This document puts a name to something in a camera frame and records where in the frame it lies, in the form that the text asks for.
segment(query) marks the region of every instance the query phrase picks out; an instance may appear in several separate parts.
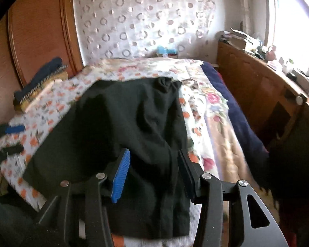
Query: pink figurine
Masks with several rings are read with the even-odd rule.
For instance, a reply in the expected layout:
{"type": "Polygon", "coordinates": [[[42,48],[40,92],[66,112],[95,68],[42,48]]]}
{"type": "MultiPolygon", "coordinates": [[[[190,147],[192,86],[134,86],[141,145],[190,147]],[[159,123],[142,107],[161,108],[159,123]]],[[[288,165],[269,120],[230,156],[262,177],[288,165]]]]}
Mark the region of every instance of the pink figurine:
{"type": "Polygon", "coordinates": [[[276,51],[277,47],[275,45],[271,46],[271,51],[268,51],[266,53],[266,61],[273,61],[275,59],[277,59],[276,57],[276,51]]]}

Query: wooden wardrobe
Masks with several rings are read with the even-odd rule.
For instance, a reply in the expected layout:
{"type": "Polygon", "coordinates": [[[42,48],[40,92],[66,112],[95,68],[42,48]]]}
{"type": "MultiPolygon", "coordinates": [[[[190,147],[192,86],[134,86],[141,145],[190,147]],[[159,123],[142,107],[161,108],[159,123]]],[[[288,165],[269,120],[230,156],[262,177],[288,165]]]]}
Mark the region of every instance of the wooden wardrobe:
{"type": "Polygon", "coordinates": [[[83,68],[73,0],[16,0],[0,21],[0,123],[14,114],[13,92],[54,57],[70,77],[83,68]]]}

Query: blue gripper pad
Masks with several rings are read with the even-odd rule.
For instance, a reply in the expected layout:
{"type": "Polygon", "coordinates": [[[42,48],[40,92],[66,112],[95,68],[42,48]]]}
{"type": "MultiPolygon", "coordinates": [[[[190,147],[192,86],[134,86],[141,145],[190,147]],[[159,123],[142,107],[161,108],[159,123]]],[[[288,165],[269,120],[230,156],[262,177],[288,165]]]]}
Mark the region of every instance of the blue gripper pad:
{"type": "Polygon", "coordinates": [[[128,173],[130,164],[130,151],[125,149],[123,156],[121,158],[120,165],[117,169],[116,175],[112,181],[112,193],[111,193],[111,201],[116,203],[118,199],[121,197],[121,193],[123,192],[126,176],[128,173]]]}

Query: folded clothes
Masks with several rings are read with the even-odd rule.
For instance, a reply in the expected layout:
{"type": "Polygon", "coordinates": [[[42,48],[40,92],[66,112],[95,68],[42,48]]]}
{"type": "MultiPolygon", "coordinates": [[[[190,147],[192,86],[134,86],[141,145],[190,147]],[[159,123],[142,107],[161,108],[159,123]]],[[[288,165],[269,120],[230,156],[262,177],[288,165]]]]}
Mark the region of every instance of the folded clothes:
{"type": "Polygon", "coordinates": [[[54,73],[54,75],[49,75],[45,80],[41,81],[41,84],[37,85],[37,88],[27,96],[23,101],[13,101],[14,109],[16,112],[27,112],[27,110],[32,106],[32,103],[37,100],[38,97],[41,96],[41,93],[46,89],[47,86],[52,84],[56,80],[67,80],[68,73],[66,71],[54,73]]]}
{"type": "Polygon", "coordinates": [[[15,100],[22,101],[24,96],[31,92],[32,89],[36,88],[43,79],[54,73],[59,67],[62,67],[62,59],[60,57],[55,57],[43,65],[23,90],[14,92],[15,100]]]}

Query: curtain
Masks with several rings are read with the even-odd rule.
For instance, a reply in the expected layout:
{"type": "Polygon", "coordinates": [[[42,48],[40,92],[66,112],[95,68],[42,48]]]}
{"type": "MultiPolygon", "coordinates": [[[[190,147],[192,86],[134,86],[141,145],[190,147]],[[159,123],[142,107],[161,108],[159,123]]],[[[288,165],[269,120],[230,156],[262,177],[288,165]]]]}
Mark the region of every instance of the curtain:
{"type": "Polygon", "coordinates": [[[252,0],[240,0],[241,9],[242,9],[242,29],[243,32],[247,33],[248,35],[253,34],[253,24],[250,17],[249,5],[252,0]]]}

